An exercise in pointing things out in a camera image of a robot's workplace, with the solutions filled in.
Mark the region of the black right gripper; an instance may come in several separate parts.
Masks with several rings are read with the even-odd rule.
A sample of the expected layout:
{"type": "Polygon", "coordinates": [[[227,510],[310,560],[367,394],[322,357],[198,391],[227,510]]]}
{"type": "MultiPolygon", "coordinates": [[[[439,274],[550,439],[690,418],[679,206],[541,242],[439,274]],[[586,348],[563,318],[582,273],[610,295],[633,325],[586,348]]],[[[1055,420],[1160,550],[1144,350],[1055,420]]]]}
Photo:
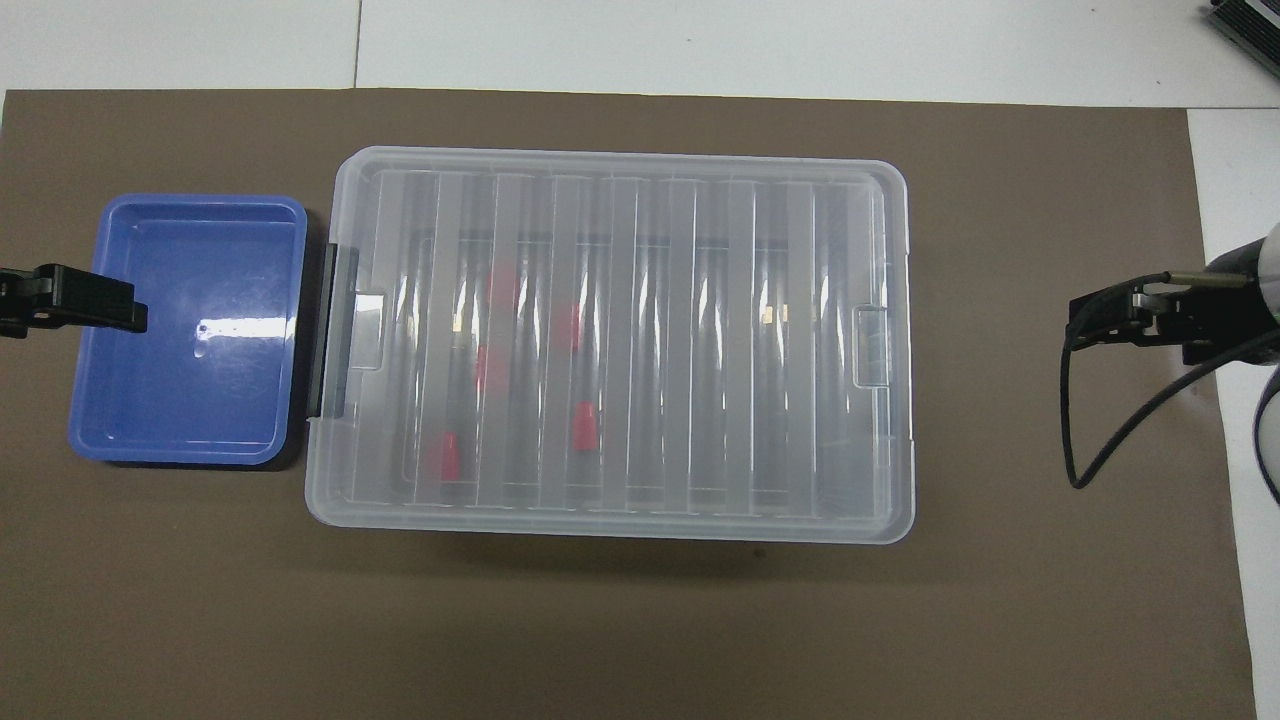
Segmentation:
{"type": "MultiPolygon", "coordinates": [[[[1260,270],[1265,242],[1225,252],[1199,272],[1167,272],[1166,307],[1155,316],[1156,346],[1178,346],[1187,365],[1199,365],[1268,333],[1268,304],[1260,270]]],[[[1068,305],[1068,347],[1132,343],[1153,325],[1135,304],[1140,283],[1116,284],[1068,305]]]]}

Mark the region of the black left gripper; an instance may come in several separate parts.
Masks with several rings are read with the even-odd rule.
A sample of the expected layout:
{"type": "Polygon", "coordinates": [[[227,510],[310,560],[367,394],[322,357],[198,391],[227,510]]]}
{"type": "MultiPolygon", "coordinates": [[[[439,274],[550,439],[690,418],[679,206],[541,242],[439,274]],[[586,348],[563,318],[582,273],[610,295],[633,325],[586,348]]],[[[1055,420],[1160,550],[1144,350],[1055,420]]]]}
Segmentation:
{"type": "Polygon", "coordinates": [[[26,340],[38,295],[38,327],[67,325],[145,333],[148,307],[132,283],[61,264],[33,272],[1,269],[1,337],[26,340]]]}

